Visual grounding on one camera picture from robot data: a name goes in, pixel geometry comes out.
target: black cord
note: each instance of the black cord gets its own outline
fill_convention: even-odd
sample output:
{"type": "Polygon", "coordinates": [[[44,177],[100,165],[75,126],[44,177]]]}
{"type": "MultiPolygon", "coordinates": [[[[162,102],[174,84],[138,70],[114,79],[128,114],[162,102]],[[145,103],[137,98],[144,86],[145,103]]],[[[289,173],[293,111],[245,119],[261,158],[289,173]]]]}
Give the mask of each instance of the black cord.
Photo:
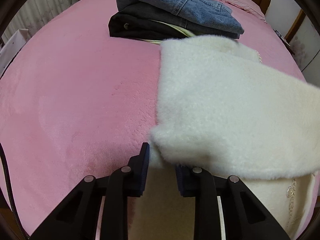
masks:
{"type": "Polygon", "coordinates": [[[23,236],[23,239],[24,240],[28,240],[29,236],[28,236],[28,234],[26,233],[26,231],[22,227],[22,224],[21,224],[21,221],[19,219],[18,212],[17,212],[16,204],[14,203],[12,187],[11,187],[11,182],[10,182],[10,176],[9,176],[8,163],[7,163],[7,159],[5,158],[4,150],[2,148],[1,143],[0,143],[0,158],[1,158],[2,166],[3,166],[5,184],[7,186],[9,202],[10,202],[10,206],[11,206],[11,210],[12,210],[14,219],[16,220],[16,223],[18,225],[19,231],[20,231],[21,235],[23,236]]]}
{"type": "Polygon", "coordinates": [[[318,50],[317,54],[315,54],[315,56],[312,58],[312,60],[310,60],[310,62],[301,70],[301,72],[306,69],[306,67],[311,63],[311,61],[315,59],[315,57],[318,55],[319,52],[320,52],[320,49],[318,50]]]}

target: pink pillow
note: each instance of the pink pillow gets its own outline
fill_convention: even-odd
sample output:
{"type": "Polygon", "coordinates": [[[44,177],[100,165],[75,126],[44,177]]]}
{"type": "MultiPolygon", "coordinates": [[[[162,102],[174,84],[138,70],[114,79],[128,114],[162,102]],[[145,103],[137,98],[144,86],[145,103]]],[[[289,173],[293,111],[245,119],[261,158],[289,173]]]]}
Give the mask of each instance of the pink pillow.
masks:
{"type": "Polygon", "coordinates": [[[254,3],[252,0],[221,0],[223,2],[232,4],[248,13],[255,15],[258,19],[266,22],[266,18],[261,11],[259,5],[254,3]]]}

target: curtain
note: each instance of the curtain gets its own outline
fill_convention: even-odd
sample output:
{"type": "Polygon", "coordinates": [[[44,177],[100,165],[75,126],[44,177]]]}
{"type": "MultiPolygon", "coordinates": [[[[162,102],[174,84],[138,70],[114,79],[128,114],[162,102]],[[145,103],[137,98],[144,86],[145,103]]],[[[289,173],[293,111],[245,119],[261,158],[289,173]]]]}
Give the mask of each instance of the curtain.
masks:
{"type": "Polygon", "coordinates": [[[32,37],[41,27],[75,2],[76,0],[27,0],[4,31],[4,43],[18,29],[28,29],[32,37]]]}

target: pink bedspread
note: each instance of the pink bedspread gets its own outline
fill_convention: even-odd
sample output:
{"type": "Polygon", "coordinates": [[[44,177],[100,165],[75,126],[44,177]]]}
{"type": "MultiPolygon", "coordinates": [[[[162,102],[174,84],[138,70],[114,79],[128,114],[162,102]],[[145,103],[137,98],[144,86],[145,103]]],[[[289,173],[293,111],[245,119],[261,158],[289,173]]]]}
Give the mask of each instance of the pink bedspread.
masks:
{"type": "MultiPolygon", "coordinates": [[[[228,6],[245,30],[240,42],[303,80],[269,25],[228,6]]],[[[43,27],[0,80],[0,141],[29,234],[84,176],[109,175],[138,154],[155,125],[160,47],[110,38],[116,12],[115,0],[81,0],[43,27]]]]}

